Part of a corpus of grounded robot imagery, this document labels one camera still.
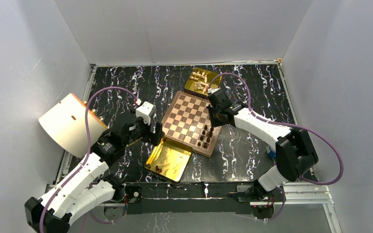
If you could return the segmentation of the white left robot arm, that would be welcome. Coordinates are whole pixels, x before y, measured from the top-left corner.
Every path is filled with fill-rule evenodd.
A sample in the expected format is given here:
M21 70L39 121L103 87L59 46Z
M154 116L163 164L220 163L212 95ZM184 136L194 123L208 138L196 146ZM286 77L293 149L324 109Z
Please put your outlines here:
M126 202L126 185L116 175L103 177L90 184L117 160L126 148L137 141L157 146L164 136L163 124L155 127L138 117L125 123L120 132L108 129L87 155L59 184L40 198L31 197L25 204L28 225L37 233L66 233L78 218L106 201Z

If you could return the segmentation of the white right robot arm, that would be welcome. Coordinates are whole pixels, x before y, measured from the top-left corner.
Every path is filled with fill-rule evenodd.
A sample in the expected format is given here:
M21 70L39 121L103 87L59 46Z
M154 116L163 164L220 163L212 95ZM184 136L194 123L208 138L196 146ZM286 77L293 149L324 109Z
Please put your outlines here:
M318 162L318 155L306 130L283 126L250 111L242 102L232 103L219 88L209 89L207 107L213 127L232 125L245 130L269 146L276 164L254 182L250 194L266 201L273 190L294 182Z

